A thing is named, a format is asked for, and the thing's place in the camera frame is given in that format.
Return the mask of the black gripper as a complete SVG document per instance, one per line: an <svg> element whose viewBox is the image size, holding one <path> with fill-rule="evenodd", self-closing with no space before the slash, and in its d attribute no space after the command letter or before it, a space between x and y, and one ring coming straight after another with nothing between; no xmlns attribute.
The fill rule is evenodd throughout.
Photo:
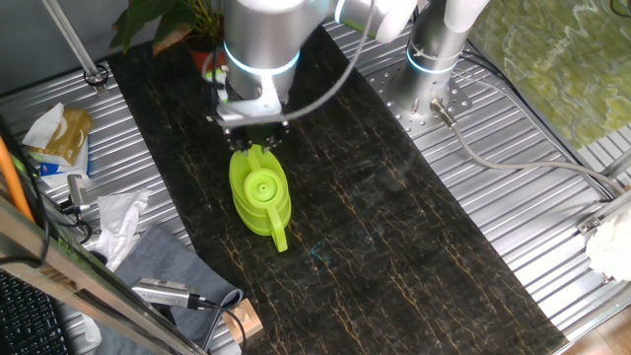
<svg viewBox="0 0 631 355"><path fill-rule="evenodd" d="M232 150L247 155L253 145L259 145L263 153L269 152L289 131L288 122L272 122L225 128L224 135Z"/></svg>

